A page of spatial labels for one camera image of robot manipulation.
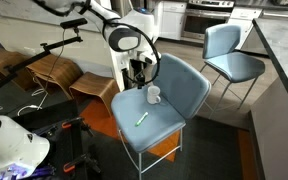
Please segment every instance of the oven handle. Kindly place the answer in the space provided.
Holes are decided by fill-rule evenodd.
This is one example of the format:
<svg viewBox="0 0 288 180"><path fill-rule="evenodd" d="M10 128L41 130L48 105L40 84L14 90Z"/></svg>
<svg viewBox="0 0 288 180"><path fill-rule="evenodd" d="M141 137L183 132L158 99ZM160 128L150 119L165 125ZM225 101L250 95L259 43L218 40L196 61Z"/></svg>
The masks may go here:
<svg viewBox="0 0 288 180"><path fill-rule="evenodd" d="M186 12L186 16L210 17L214 19L228 19L231 16L231 13L215 13L215 12L199 11L194 13Z"/></svg>

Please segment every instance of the chair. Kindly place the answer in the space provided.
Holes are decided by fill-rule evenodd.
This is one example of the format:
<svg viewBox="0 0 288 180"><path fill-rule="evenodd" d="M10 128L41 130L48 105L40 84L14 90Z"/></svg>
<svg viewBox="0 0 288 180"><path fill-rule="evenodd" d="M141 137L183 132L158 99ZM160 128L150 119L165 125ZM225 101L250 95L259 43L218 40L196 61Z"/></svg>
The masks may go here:
<svg viewBox="0 0 288 180"><path fill-rule="evenodd" d="M200 72L202 72L206 66L217 71L219 75L213 85L220 76L223 76L229 81L220 100L215 105L215 108L211 108L212 112L209 118L211 118L213 113L217 110L226 91L230 90L229 86L232 83L241 83L254 79L243 99L230 90L241 100L238 107L239 109L243 105L258 77L265 72L265 64L262 61L241 52L234 52L234 49L240 42L240 34L241 27L232 24L220 24L206 29L203 49L205 65Z"/></svg>
<svg viewBox="0 0 288 180"><path fill-rule="evenodd" d="M139 171L140 180L142 173L167 155L178 148L182 150L182 128L185 126L185 121L194 117L211 89L210 82L181 59L170 54L162 54L160 63L160 72L153 81L154 85L161 89L159 104L151 105L147 102L147 86L120 92L112 101L119 136L128 156ZM148 112L146 119L140 126L135 127L135 123L145 112ZM142 153L178 130L180 130L179 146L144 169ZM132 149L138 153L138 165L127 150L122 133Z"/></svg>

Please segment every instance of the white mug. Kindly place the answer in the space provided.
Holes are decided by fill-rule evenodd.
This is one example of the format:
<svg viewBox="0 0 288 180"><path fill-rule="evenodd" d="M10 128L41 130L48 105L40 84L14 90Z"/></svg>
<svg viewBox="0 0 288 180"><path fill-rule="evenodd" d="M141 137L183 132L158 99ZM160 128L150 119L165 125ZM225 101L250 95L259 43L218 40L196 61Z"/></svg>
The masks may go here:
<svg viewBox="0 0 288 180"><path fill-rule="evenodd" d="M150 86L147 89L147 102L150 104L156 104L161 102L160 88L157 86Z"/></svg>

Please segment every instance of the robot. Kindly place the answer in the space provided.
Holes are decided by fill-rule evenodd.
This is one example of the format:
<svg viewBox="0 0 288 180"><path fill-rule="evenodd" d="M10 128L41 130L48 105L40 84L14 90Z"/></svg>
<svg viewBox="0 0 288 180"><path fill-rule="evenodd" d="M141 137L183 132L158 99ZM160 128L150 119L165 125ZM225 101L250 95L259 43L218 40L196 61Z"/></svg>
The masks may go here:
<svg viewBox="0 0 288 180"><path fill-rule="evenodd" d="M143 63L157 64L156 74L151 80L128 78L143 86L152 82L158 75L160 54L153 42L157 39L154 30L154 16L145 9L133 9L121 18L116 12L100 6L94 0L32 0L45 10L57 16L68 16L77 11L93 22L116 52L127 53L129 60L139 62L137 71L141 72ZM127 68L121 69L124 74ZM39 137L7 116L0 116L0 172L13 173L14 179L29 177L46 158L50 150L47 139Z"/></svg>

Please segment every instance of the chair seat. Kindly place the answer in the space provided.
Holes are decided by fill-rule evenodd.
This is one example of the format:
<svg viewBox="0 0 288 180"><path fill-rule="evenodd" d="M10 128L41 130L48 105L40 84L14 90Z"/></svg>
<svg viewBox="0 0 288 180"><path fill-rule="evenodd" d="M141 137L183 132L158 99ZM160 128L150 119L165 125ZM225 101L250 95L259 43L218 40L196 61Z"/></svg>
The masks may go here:
<svg viewBox="0 0 288 180"><path fill-rule="evenodd" d="M146 151L185 126L185 119L164 97L161 97L161 103L152 105L147 102L146 95L147 86L144 86L118 93L112 101L117 125L137 153ZM148 112L147 117L136 127L145 112Z"/></svg>
<svg viewBox="0 0 288 180"><path fill-rule="evenodd" d="M210 58L205 63L232 83L248 81L265 72L262 61L240 52Z"/></svg>

